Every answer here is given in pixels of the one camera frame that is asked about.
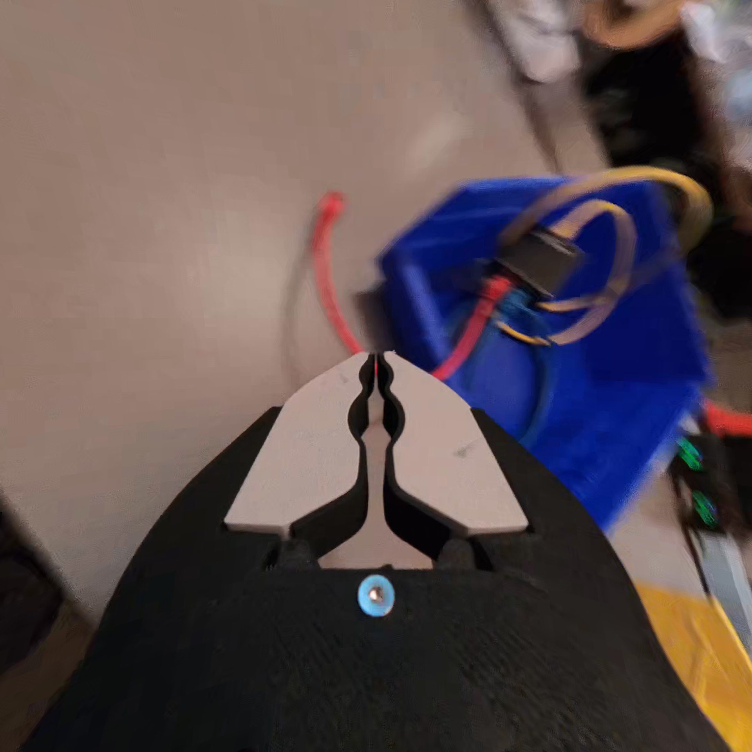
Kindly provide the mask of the blue plastic bin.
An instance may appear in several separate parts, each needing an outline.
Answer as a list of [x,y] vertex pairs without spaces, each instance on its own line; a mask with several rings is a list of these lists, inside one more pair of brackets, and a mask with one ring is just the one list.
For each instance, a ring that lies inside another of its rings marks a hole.
[[[629,288],[582,340],[533,346],[489,324],[446,380],[471,408],[520,441],[607,530],[664,459],[682,419],[700,408],[709,366],[669,202],[653,177],[569,199],[625,210],[636,244]],[[378,258],[397,352],[426,371],[450,354],[477,302],[499,236],[566,177],[500,177],[458,186],[397,235]]]

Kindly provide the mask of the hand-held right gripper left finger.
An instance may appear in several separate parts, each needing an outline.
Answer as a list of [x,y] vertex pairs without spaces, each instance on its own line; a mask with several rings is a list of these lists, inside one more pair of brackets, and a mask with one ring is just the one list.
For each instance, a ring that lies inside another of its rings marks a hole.
[[230,531],[305,541],[321,558],[361,530],[374,377],[374,356],[358,353],[287,399],[225,515]]

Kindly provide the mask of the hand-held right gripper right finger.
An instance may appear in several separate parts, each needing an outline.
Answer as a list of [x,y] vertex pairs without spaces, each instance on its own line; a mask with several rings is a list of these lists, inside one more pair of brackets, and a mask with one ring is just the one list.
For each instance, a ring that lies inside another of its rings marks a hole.
[[379,356],[389,434],[383,510],[390,530],[433,562],[452,540],[520,535],[530,522],[470,405],[396,352]]

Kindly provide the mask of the dark blurred object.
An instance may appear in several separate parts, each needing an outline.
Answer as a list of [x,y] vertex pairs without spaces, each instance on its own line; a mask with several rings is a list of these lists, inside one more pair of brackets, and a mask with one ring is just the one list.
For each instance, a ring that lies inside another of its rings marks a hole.
[[684,174],[714,206],[691,250],[691,281],[725,320],[750,320],[750,179],[733,168],[710,95],[710,74],[681,26],[640,47],[614,47],[581,31],[582,86],[612,166]]

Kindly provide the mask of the grey desk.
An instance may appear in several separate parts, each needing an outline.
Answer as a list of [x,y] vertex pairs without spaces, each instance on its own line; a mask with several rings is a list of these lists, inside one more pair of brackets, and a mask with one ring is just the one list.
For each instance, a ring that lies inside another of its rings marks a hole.
[[546,172],[474,2],[2,2],[2,489],[96,616],[190,476],[340,360],[306,261]]

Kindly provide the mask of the black network adapter box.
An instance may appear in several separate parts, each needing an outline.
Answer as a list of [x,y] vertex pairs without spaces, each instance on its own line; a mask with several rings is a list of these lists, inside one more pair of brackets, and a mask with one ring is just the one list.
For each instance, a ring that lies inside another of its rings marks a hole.
[[585,254],[572,240],[537,225],[510,244],[499,242],[495,257],[524,287],[553,299],[581,267]]

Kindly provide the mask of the yellow plastic bin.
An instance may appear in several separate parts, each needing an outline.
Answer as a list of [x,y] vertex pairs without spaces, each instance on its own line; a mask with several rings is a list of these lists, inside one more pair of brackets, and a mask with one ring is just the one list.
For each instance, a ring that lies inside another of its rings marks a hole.
[[719,601],[640,582],[635,588],[697,705],[731,750],[750,751],[750,657]]

